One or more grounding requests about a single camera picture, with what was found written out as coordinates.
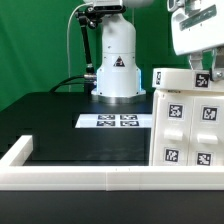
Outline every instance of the cable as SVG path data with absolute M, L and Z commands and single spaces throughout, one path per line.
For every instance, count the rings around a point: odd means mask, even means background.
M 84 75 L 72 76 L 72 77 L 70 77 L 70 78 L 67 78 L 67 79 L 63 80 L 62 82 L 58 83 L 56 86 L 54 86 L 54 87 L 50 90 L 50 92 L 51 92 L 51 93 L 55 92 L 55 90 L 56 90 L 57 88 L 59 88 L 60 86 L 66 84 L 66 83 L 69 82 L 69 81 L 72 81 L 72 80 L 74 80 L 74 79 L 81 79 L 81 78 L 84 78 Z
M 86 4 L 82 4 L 78 7 L 76 7 L 70 18 L 69 18 L 69 21 L 68 21 L 68 27 L 67 27 L 67 58 L 68 58 L 68 77 L 71 78 L 71 58 L 70 58 L 70 28 L 71 28 L 71 22 L 72 22 L 72 18 L 74 16 L 74 14 L 77 12 L 78 9 L 80 9 L 81 7 L 84 7 L 84 6 L 88 6 L 88 5 L 92 5 L 93 2 L 90 2 L 90 3 L 86 3 Z

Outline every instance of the green screen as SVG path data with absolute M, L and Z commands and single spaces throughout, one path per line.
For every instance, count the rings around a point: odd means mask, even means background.
M 68 77 L 66 32 L 72 11 L 81 0 L 0 0 L 0 110 L 30 92 L 46 92 Z M 143 88 L 153 91 L 157 67 L 188 68 L 185 56 L 172 47 L 171 14 L 166 0 L 124 14 L 137 30 L 136 62 Z M 94 66 L 101 64 L 101 29 L 88 30 Z M 71 75 L 85 72 L 79 23 L 74 18 L 70 35 Z M 68 87 L 59 91 L 68 91 Z M 83 86 L 72 87 L 83 91 Z

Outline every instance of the warning label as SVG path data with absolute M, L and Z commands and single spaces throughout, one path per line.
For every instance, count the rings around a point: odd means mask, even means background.
M 122 60 L 121 57 L 119 57 L 119 58 L 117 59 L 117 61 L 116 61 L 115 64 L 114 64 L 114 67 L 125 67 L 124 62 L 123 62 L 123 60 Z

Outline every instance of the silver bracket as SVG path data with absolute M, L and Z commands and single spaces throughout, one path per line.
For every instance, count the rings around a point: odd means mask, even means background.
M 211 80 L 224 80 L 224 46 L 213 49 Z
M 185 14 L 192 16 L 201 10 L 201 0 L 185 0 Z
M 203 70 L 202 59 L 203 54 L 202 52 L 196 52 L 189 55 L 189 64 L 192 70 Z

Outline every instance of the white block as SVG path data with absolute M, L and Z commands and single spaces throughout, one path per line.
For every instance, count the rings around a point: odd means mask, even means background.
M 183 132 L 182 131 L 172 131 L 170 129 L 164 132 L 164 139 L 174 140 L 174 141 L 182 141 L 183 140 Z
M 198 143 L 212 144 L 212 145 L 217 145 L 219 142 L 217 136 L 215 135 L 198 134 L 197 140 L 198 140 Z
M 224 80 L 210 81 L 209 71 L 205 70 L 157 68 L 153 70 L 153 87 L 179 91 L 224 92 Z

